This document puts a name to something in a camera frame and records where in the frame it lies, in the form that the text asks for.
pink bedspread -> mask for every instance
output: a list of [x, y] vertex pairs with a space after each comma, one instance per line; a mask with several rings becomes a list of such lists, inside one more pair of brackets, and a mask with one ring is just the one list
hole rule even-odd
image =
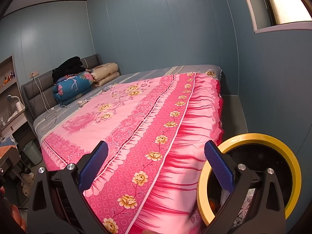
[[41, 142], [49, 170], [77, 163], [100, 140], [109, 154], [89, 205], [112, 233], [197, 233], [196, 187], [204, 144], [221, 143], [216, 79], [186, 73], [115, 85], [90, 100]]

wall outlet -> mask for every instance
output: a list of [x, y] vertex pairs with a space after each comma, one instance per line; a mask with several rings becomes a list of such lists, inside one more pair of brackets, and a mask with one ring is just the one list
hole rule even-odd
[[34, 71], [34, 72], [30, 73], [29, 74], [30, 79], [33, 78], [32, 74], [34, 74], [34, 76], [37, 76], [37, 75], [39, 75], [39, 71]]

fabric pile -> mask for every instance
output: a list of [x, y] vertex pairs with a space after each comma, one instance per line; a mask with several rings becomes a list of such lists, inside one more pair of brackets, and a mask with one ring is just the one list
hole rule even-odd
[[120, 76], [118, 72], [118, 65], [116, 63], [106, 63], [97, 66], [93, 68], [90, 73], [94, 79], [93, 87], [101, 87], [105, 83], [108, 83], [116, 77]]
[[80, 57], [75, 56], [63, 62], [58, 68], [52, 71], [53, 82], [56, 83], [61, 77], [84, 72]]
[[80, 74], [61, 77], [52, 91], [55, 100], [60, 106], [68, 105], [91, 91], [93, 77], [85, 71]]
[[60, 106], [68, 105], [91, 91], [92, 87], [100, 87], [118, 77], [117, 70], [116, 63], [86, 70], [80, 57], [70, 58], [52, 72], [54, 98]]

bed headboard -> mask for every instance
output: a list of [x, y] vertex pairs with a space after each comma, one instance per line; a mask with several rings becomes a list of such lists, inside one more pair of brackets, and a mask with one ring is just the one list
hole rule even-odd
[[[86, 69], [102, 65], [101, 57], [98, 54], [82, 58], [81, 62], [82, 66]], [[29, 120], [32, 124], [40, 114], [46, 111], [44, 103], [48, 109], [57, 105], [52, 93], [52, 88], [54, 86], [52, 70], [36, 77], [36, 82], [44, 95], [41, 96], [39, 88], [34, 80], [31, 80], [21, 86], [21, 95], [25, 105], [28, 106], [27, 111], [30, 114], [28, 115], [28, 118], [32, 118], [32, 120]]]

desk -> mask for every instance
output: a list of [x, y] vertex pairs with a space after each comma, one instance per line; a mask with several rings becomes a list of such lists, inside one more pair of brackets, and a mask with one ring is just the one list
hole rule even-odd
[[6, 125], [1, 128], [1, 137], [13, 135], [16, 130], [18, 130], [24, 123], [27, 122], [24, 112], [25, 109], [15, 115], [9, 122], [6, 122]]

